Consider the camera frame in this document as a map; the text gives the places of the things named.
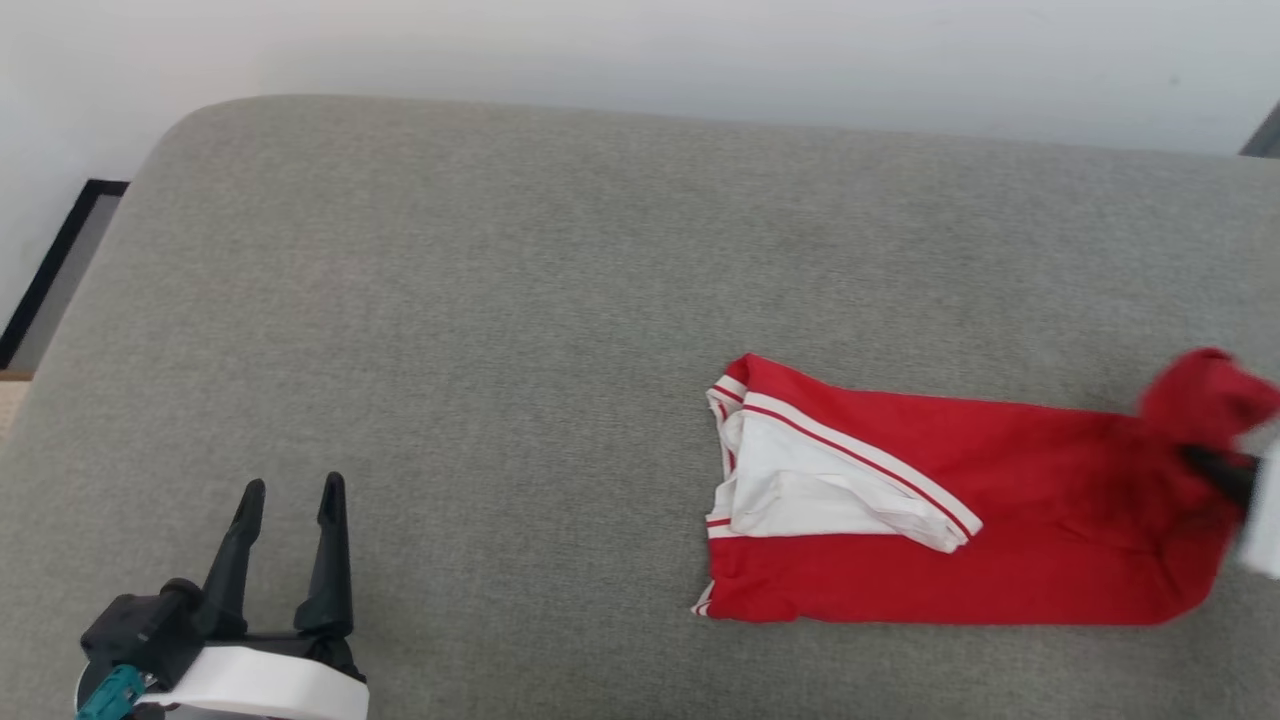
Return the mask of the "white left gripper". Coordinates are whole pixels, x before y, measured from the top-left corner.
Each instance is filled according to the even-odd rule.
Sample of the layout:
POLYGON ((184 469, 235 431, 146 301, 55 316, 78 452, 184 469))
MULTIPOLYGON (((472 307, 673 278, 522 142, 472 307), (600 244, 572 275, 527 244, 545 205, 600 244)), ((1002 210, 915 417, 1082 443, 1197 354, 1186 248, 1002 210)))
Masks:
POLYGON ((370 689, 347 642, 355 606, 346 479, 330 471, 324 482, 317 548, 307 596, 294 611, 296 635, 243 637, 250 555, 265 498, 262 479, 244 487, 204 583, 200 628, 210 641, 227 642, 209 644, 192 632, 136 632, 134 665, 156 678, 141 700, 198 720, 367 720, 370 689))

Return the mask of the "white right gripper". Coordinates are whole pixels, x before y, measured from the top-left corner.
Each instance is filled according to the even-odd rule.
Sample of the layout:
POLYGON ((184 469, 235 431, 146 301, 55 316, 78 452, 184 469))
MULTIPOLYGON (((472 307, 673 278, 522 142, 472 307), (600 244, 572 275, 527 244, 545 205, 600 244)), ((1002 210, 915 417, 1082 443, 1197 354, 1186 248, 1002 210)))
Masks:
POLYGON ((1265 428, 1248 454, 1222 454, 1183 445, 1183 461, 1239 509, 1248 509, 1236 560, 1247 570, 1280 582, 1280 420, 1265 428))

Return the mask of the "red jersey with white trim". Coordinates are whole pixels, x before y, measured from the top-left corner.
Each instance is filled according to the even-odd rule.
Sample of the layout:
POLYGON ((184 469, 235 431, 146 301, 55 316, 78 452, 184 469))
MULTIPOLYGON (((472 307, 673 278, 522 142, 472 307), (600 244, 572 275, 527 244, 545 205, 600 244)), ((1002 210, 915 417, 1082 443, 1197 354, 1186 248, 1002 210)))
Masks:
POLYGON ((1245 516, 1183 450, 1244 462, 1280 415, 1219 348, 1175 359, 1134 415, 845 389, 755 354, 707 400, 724 477, 694 610, 742 623, 1170 621, 1245 516))

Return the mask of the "grey fabric sofa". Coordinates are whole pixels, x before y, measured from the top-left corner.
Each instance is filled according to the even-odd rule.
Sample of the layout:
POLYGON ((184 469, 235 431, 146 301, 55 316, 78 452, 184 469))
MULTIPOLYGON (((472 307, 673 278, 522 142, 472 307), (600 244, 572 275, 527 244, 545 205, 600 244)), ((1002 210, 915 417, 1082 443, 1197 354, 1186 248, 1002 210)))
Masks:
POLYGON ((380 720, 1280 720, 1280 583, 1151 629, 691 614, 745 352, 1125 410, 1219 346, 1280 380, 1280 164, 365 97, 179 122, 0 451, 0 720, 72 720, 118 594, 268 483, 287 629, 346 477, 380 720))

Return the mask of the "grey metal bracket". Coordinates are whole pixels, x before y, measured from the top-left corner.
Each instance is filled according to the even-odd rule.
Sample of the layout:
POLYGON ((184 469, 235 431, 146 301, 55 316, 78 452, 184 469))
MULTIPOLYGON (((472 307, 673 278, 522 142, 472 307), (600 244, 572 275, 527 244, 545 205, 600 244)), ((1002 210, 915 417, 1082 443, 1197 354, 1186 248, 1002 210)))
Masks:
POLYGON ((1238 151, 1242 158, 1280 159, 1280 101, 1238 151))

